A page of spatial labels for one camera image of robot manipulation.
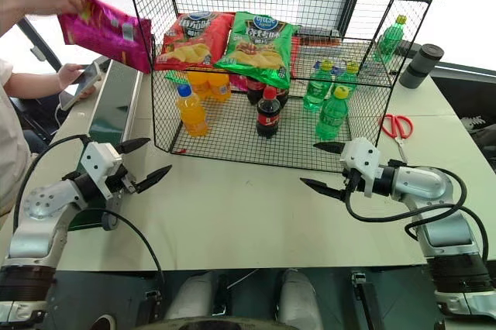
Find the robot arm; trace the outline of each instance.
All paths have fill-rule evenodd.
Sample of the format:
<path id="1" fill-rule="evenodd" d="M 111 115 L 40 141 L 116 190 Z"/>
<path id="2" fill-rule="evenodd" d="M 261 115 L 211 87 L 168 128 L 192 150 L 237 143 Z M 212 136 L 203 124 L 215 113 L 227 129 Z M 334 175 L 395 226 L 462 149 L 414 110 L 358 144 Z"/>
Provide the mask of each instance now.
<path id="1" fill-rule="evenodd" d="M 68 174 L 26 197 L 0 269 L 0 328 L 33 328 L 43 320 L 45 299 L 67 241 L 69 224 L 77 213 L 88 209 L 90 201 L 103 197 L 109 204 L 120 198 L 122 191 L 140 193 L 167 174 L 171 166 L 136 184 L 122 165 L 121 153 L 148 141 L 133 139 L 117 149 L 108 143 L 90 142 L 81 157 L 86 174 Z"/>
<path id="2" fill-rule="evenodd" d="M 453 206 L 453 184 L 439 169 L 380 166 L 379 150 L 365 138 L 346 145 L 319 143 L 315 146 L 341 154 L 343 175 L 347 178 L 346 189 L 338 191 L 315 180 L 302 181 L 321 194 L 344 201 L 348 211 L 358 220 L 389 222 L 412 216 L 413 222 L 420 222 L 445 213 Z M 410 212 L 397 218 L 361 217 L 350 205 L 350 195 L 355 190 L 362 191 L 369 198 L 373 193 L 391 196 L 403 202 Z M 496 320 L 496 290 L 462 213 L 455 211 L 417 226 L 416 239 L 429 265 L 440 311 L 449 316 L 487 316 Z"/>

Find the table surface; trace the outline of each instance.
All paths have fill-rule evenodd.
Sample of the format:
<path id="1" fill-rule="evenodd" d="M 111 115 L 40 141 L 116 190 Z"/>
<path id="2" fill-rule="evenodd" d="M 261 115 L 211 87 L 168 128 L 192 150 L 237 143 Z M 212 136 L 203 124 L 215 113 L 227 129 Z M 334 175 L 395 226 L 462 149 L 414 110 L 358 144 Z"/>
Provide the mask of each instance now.
<path id="1" fill-rule="evenodd" d="M 57 139 L 87 132 L 96 96 L 80 102 Z M 496 177 L 430 78 L 416 90 L 397 84 L 390 113 L 408 115 L 415 124 L 405 151 L 411 164 L 444 167 L 467 183 L 466 206 L 484 221 L 496 241 Z M 131 137 L 152 137 L 150 78 L 144 76 Z M 382 162 L 400 159 L 396 143 L 381 135 Z M 40 162 L 27 190 L 53 183 L 72 171 L 79 144 L 64 144 Z M 151 143 L 126 157 L 139 179 L 172 164 L 155 187 L 127 196 L 122 214 L 143 231 L 165 270 L 286 266 L 389 266 L 424 263 L 417 242 L 403 232 L 406 221 L 370 224 L 351 218 L 344 205 L 305 186 L 300 177 L 342 187 L 340 174 L 208 160 L 162 152 Z M 388 198 L 352 197 L 357 212 L 384 216 L 405 211 Z M 472 223 L 476 236 L 479 234 Z M 5 251 L 12 215 L 0 231 Z M 490 250 L 490 259 L 496 250 Z M 115 231 L 70 232 L 61 270 L 154 270 L 143 243 L 121 224 Z"/>

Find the wire mesh shelf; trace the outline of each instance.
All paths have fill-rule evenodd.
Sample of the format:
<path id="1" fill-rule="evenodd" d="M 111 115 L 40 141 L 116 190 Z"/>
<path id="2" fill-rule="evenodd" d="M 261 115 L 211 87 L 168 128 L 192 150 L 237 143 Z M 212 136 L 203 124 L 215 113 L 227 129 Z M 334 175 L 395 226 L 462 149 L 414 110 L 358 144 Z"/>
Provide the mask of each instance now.
<path id="1" fill-rule="evenodd" d="M 318 113 L 303 109 L 303 96 L 312 80 L 317 60 L 335 63 L 354 61 L 360 65 L 357 86 L 349 100 L 349 114 L 336 140 L 347 141 L 359 136 L 377 144 L 379 121 L 386 112 L 392 88 L 401 70 L 409 42 L 416 34 L 432 0 L 133 0 L 141 19 L 152 20 L 155 54 L 161 51 L 162 37 L 181 13 L 237 12 L 270 15 L 291 24 L 324 29 L 337 29 L 340 45 L 328 39 L 299 43 L 291 65 L 289 100 L 281 112 L 279 130 L 271 139 L 257 135 L 257 111 L 244 91 L 233 88 L 231 98 L 219 103 L 204 101 L 210 131 L 207 136 L 190 137 L 175 106 L 177 85 L 170 71 L 152 74 L 153 128 L 155 145 L 167 152 L 261 163 L 310 170 L 341 171 L 338 157 L 313 147 L 319 141 L 315 134 Z M 398 15 L 408 18 L 403 40 L 408 41 L 402 53 L 387 63 L 377 58 L 377 42 Z"/>

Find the sleeve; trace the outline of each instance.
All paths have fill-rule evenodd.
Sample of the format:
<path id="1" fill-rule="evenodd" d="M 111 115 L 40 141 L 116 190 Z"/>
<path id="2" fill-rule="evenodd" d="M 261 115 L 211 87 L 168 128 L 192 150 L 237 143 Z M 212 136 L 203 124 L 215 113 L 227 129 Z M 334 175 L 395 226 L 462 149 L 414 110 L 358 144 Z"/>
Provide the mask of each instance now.
<path id="1" fill-rule="evenodd" d="M 10 76 L 12 76 L 12 65 L 0 59 L 0 84 L 2 87 L 7 83 Z"/>

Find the green chip bag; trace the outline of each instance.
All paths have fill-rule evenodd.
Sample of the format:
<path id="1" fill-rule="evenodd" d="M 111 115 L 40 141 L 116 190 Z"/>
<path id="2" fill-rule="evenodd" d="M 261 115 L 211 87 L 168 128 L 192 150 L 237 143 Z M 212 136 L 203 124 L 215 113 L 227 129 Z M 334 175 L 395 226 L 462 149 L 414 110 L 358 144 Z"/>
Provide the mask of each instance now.
<path id="1" fill-rule="evenodd" d="M 295 26 L 270 16 L 237 12 L 226 55 L 215 66 L 276 88 L 289 88 L 294 31 Z"/>

